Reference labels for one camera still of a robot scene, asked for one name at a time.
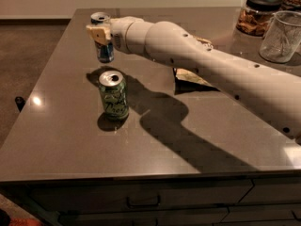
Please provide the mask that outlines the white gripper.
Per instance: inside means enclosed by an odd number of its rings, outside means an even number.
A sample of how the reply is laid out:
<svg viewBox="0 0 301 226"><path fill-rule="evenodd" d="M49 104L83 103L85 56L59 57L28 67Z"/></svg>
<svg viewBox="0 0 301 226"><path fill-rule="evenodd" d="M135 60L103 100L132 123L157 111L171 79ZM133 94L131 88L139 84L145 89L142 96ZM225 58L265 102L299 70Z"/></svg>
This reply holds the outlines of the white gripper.
<svg viewBox="0 0 301 226"><path fill-rule="evenodd" d="M144 54L144 43L148 23L136 17L112 19L110 28L106 25L88 24L87 33L101 45L112 41L114 47L125 54Z"/></svg>

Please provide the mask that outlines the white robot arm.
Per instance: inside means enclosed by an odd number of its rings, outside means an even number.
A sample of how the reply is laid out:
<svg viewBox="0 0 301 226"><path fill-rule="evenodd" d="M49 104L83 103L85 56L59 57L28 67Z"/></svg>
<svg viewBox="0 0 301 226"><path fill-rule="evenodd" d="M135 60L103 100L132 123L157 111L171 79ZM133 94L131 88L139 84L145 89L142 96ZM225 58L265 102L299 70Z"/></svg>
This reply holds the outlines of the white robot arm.
<svg viewBox="0 0 301 226"><path fill-rule="evenodd" d="M186 69L295 141L301 139L301 77L210 48L171 22L135 17L89 24L89 36L125 54Z"/></svg>

